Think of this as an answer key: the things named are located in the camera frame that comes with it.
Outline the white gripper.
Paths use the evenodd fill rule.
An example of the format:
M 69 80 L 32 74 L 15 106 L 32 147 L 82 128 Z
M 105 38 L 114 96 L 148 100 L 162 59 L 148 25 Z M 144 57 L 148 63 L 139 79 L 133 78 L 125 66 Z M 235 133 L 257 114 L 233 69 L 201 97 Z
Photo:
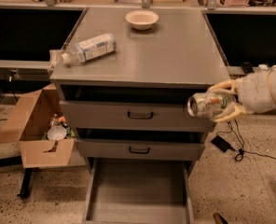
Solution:
M 227 107 L 214 109 L 214 122 L 232 121 L 240 116 L 249 114 L 262 114 L 276 109 L 269 91 L 269 73 L 251 73 L 238 78 L 236 83 L 233 79 L 222 81 L 207 89 L 208 93 L 226 93 L 235 95 L 237 103 L 230 103 Z

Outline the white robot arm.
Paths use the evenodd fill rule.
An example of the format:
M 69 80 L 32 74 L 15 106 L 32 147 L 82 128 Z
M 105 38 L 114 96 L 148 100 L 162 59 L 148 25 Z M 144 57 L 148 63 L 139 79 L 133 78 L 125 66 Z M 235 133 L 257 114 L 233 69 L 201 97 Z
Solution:
M 270 68 L 229 79 L 210 87 L 207 92 L 227 93 L 237 96 L 214 122 L 231 121 L 244 115 L 263 114 L 276 109 L 276 69 Z

